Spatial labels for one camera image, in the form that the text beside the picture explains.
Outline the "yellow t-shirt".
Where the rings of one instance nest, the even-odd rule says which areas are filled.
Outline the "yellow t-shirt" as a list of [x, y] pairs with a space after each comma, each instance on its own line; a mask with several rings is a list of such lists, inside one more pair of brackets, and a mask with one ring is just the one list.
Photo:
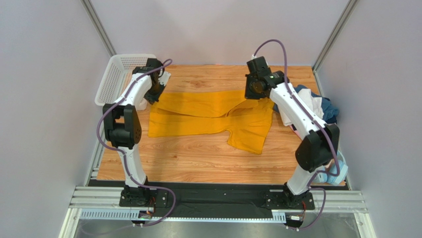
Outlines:
[[272, 125], [274, 102], [246, 99], [242, 90], [163, 93], [151, 106], [149, 137], [229, 132], [227, 143], [261, 154]]

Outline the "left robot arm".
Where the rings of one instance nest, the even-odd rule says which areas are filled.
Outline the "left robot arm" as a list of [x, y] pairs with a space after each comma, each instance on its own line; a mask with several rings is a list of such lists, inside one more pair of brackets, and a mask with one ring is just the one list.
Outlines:
[[164, 89], [159, 78], [164, 75], [164, 64], [156, 59], [147, 59], [145, 66], [137, 66], [122, 95], [112, 104], [104, 104], [101, 122], [110, 149], [117, 151], [125, 172], [125, 187], [121, 193], [124, 201], [146, 203], [150, 200], [148, 179], [142, 168], [138, 144], [142, 128], [137, 114], [141, 101], [158, 101]]

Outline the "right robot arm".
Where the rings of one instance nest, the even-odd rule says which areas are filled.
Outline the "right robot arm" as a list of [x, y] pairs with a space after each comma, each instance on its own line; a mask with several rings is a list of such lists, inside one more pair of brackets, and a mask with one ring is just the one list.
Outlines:
[[285, 113], [299, 133], [301, 144], [295, 152], [298, 163], [292, 177], [284, 185], [288, 198], [305, 195], [323, 166], [336, 158], [339, 128], [326, 124], [299, 97], [282, 71], [271, 71], [264, 57], [252, 57], [247, 62], [245, 97], [268, 98], [279, 112]]

